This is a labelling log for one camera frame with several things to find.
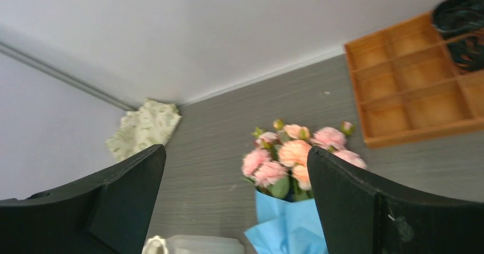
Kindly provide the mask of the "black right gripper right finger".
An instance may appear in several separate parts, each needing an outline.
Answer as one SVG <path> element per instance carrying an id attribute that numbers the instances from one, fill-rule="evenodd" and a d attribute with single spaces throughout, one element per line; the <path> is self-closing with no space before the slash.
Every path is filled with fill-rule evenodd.
<path id="1" fill-rule="evenodd" d="M 307 166 L 330 253 L 482 253 L 483 203 L 416 190 L 320 147 Z"/>

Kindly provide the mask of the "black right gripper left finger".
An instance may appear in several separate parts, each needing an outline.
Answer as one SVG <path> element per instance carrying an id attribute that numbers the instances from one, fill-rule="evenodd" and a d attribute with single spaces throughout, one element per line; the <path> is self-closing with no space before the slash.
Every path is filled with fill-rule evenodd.
<path id="1" fill-rule="evenodd" d="M 141 253 L 162 182 L 156 144 L 27 199 L 1 201 L 2 253 Z"/>

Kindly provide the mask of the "blue wrapping paper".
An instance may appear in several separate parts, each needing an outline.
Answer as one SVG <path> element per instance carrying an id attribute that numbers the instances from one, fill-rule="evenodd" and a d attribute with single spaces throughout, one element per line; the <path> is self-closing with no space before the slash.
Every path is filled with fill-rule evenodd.
<path id="1" fill-rule="evenodd" d="M 255 192 L 257 224 L 244 232 L 257 253 L 328 254 L 314 199 L 288 202 Z"/>

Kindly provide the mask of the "pink flower bouquet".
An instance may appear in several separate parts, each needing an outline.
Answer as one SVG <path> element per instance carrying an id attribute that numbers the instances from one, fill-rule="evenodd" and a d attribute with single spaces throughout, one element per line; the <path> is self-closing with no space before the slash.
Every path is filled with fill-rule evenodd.
<path id="1" fill-rule="evenodd" d="M 243 178 L 263 194 L 287 201 L 311 199 L 307 161 L 312 147 L 321 147 L 357 167 L 368 166 L 360 155 L 346 148 L 354 130 L 350 122 L 310 132 L 308 127 L 277 119 L 273 127 L 274 131 L 255 129 L 255 148 L 244 155 L 241 165 Z"/>

